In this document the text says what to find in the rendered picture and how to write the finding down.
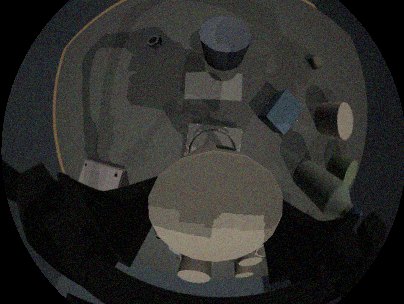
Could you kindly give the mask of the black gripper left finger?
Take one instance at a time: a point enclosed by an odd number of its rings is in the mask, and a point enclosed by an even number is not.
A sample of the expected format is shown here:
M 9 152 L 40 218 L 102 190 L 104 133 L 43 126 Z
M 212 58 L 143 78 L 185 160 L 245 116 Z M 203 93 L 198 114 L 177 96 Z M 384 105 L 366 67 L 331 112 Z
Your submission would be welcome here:
M 128 268 L 153 226 L 148 197 L 157 177 L 101 192 L 57 172 L 65 199 L 93 222 L 102 240 Z

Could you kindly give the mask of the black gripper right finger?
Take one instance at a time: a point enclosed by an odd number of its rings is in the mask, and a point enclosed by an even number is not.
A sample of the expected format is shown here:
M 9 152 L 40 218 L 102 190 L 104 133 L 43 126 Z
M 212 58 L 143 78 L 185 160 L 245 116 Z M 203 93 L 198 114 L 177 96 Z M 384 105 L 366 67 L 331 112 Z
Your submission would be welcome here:
M 270 285 L 290 280 L 292 273 L 326 249 L 334 238 L 355 226 L 360 214 L 319 221 L 283 200 L 282 217 L 274 234 L 264 242 Z

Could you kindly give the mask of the dark bottle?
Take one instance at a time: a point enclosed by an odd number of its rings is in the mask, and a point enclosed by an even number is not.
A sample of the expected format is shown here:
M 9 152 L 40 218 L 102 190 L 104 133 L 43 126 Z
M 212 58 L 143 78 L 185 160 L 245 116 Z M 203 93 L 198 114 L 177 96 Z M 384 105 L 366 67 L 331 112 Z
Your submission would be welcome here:
M 357 213 L 361 216 L 361 210 L 351 204 L 348 185 L 310 160 L 295 168 L 294 183 L 326 216 L 348 217 Z

